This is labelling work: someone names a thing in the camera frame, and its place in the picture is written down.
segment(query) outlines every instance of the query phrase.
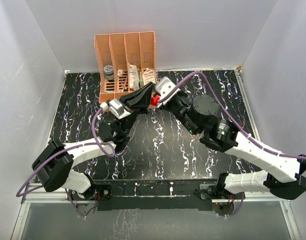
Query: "white plastic casing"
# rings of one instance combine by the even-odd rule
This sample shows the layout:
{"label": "white plastic casing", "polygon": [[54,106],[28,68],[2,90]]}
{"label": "white plastic casing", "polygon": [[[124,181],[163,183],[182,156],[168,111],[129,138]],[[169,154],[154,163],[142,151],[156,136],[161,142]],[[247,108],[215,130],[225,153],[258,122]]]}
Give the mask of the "white plastic casing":
{"label": "white plastic casing", "polygon": [[[79,141],[79,142],[75,142],[75,143],[65,143],[65,148],[69,148],[69,147],[72,147],[74,145],[80,145],[80,144],[84,145],[86,143],[94,143],[94,142],[95,142],[95,139],[92,138],[92,139],[88,139],[88,140],[85,140],[85,141]],[[109,141],[109,143],[112,144],[114,148],[116,147],[116,145],[112,141]],[[108,146],[108,145],[104,145],[103,148],[108,153],[112,152],[111,147]],[[82,163],[86,160],[105,155],[103,153],[103,151],[96,144],[75,148],[73,150],[68,151],[67,153],[72,154],[74,156],[73,157],[74,163],[73,163],[72,167],[74,167],[75,165],[80,164],[80,163]]]}
{"label": "white plastic casing", "polygon": [[264,170],[244,174],[228,174],[225,180],[225,189],[232,194],[240,192],[269,192],[264,185],[268,173]]}
{"label": "white plastic casing", "polygon": [[109,110],[114,114],[118,119],[122,119],[126,116],[131,115],[131,113],[125,109],[123,104],[118,99],[113,99],[109,103]]}
{"label": "white plastic casing", "polygon": [[68,178],[62,188],[77,191],[78,193],[84,193],[91,186],[87,176],[82,173],[70,170]]}
{"label": "white plastic casing", "polygon": [[[232,147],[225,152],[226,154],[243,158],[249,163],[267,171],[282,183],[294,182],[297,180],[295,174],[299,174],[300,163],[296,158],[281,157],[265,152],[251,143],[240,132],[237,134],[236,142],[238,142],[238,146]],[[278,152],[262,142],[257,142],[267,149]]]}
{"label": "white plastic casing", "polygon": [[106,111],[106,110],[108,109],[108,104],[105,103],[105,102],[101,103],[100,106],[101,106],[101,108],[103,109],[103,112]]}
{"label": "white plastic casing", "polygon": [[[173,88],[175,87],[175,84],[168,78],[168,77],[163,77],[162,80],[158,84],[156,84],[155,89],[156,92],[159,93],[160,99],[163,99]],[[160,104],[157,105],[157,107],[161,107],[162,105],[166,105],[168,101],[172,99],[172,97],[178,93],[180,89],[178,88],[167,100],[161,102]]]}

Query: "orange desk organizer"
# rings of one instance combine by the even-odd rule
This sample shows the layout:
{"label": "orange desk organizer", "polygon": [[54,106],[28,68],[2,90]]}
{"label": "orange desk organizer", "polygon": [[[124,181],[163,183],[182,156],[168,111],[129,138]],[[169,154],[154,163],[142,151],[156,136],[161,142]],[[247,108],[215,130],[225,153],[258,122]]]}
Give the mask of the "orange desk organizer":
{"label": "orange desk organizer", "polygon": [[[141,70],[141,74],[147,68],[153,69],[156,73],[156,41],[153,31],[95,35],[94,47],[101,76],[100,103],[133,92],[128,88],[128,82],[125,82],[128,81],[127,74],[117,76],[118,69],[127,73],[129,64],[132,64]],[[113,66],[114,81],[106,80],[106,65]]]}

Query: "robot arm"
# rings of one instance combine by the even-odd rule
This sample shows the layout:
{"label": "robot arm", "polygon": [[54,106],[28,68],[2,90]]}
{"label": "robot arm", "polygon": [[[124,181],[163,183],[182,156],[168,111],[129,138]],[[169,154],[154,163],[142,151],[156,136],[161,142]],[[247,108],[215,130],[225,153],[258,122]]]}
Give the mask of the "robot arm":
{"label": "robot arm", "polygon": [[[240,192],[271,192],[280,198],[293,200],[306,191],[306,178],[302,176],[306,170],[306,160],[300,159],[300,156],[298,159],[275,156],[256,147],[230,121],[221,118],[220,106],[208,95],[199,95],[193,102],[189,102],[187,95],[177,89],[167,100],[157,103],[157,100],[163,99],[175,85],[168,78],[163,78],[155,86],[158,95],[151,98],[153,87],[150,83],[102,106],[104,110],[109,107],[116,119],[99,125],[100,142],[111,143],[117,153],[122,151],[129,141],[128,134],[137,115],[148,113],[147,109],[152,103],[158,108],[172,112],[190,134],[201,135],[200,142],[205,146],[243,158],[262,169],[260,172],[244,174],[222,173],[216,185],[199,189],[204,195],[227,198]],[[96,187],[90,176],[71,169],[83,161],[104,155],[94,142],[94,139],[89,139],[63,145],[53,141],[47,146],[32,165],[34,170],[63,148],[84,145],[83,148],[69,150],[60,155],[37,174],[47,192],[62,187],[75,190],[86,199],[94,197],[97,191],[102,191],[103,196],[105,188]]]}
{"label": "robot arm", "polygon": [[[156,91],[160,98],[171,92],[175,85],[163,78]],[[306,160],[273,155],[255,146],[228,120],[221,118],[221,107],[208,95],[199,95],[190,103],[179,88],[159,108],[172,112],[192,134],[202,134],[200,142],[210,149],[234,155],[262,169],[245,174],[222,173],[217,185],[207,189],[207,195],[230,195],[240,192],[271,192],[293,200],[306,191]],[[275,149],[257,141],[263,148]]]}
{"label": "robot arm", "polygon": [[[101,105],[104,111],[109,107],[116,118],[112,122],[100,123],[98,137],[100,143],[110,143],[116,153],[125,148],[130,139],[128,134],[136,121],[137,115],[148,113],[153,87],[152,83],[147,84],[136,92]],[[109,145],[103,147],[105,151],[111,151]],[[71,169],[84,161],[105,155],[95,144],[94,138],[65,144],[61,144],[59,141],[51,141],[33,163],[33,170],[35,171],[50,156],[64,149],[71,150],[51,160],[36,174],[45,190],[52,192],[58,188],[66,188],[78,192],[85,199],[93,198],[96,192],[100,192],[101,196],[107,195],[104,194],[104,190],[107,190],[105,186],[98,186],[89,175]]]}

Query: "white wall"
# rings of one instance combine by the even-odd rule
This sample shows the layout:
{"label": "white wall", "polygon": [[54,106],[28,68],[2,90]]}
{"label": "white wall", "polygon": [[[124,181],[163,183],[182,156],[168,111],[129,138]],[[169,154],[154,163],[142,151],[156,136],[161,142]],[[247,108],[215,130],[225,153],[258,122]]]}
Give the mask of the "white wall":
{"label": "white wall", "polygon": [[242,65],[275,0],[26,0],[61,66],[98,72],[94,35],[155,31],[157,69]]}
{"label": "white wall", "polygon": [[[277,2],[242,69],[262,140],[306,154],[306,0]],[[306,240],[306,193],[291,207]]]}
{"label": "white wall", "polygon": [[15,194],[45,147],[63,69],[24,0],[0,0],[0,240],[20,207]]}

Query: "red object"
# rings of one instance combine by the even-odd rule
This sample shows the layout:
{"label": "red object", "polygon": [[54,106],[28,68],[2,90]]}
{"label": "red object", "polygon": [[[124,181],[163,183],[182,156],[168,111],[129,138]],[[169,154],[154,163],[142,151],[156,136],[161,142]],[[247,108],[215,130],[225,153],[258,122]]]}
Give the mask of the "red object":
{"label": "red object", "polygon": [[157,106],[157,101],[159,100],[159,98],[160,98],[161,96],[159,96],[159,95],[156,95],[156,97],[153,97],[152,96],[152,98],[151,98],[151,105],[153,105],[153,106]]}

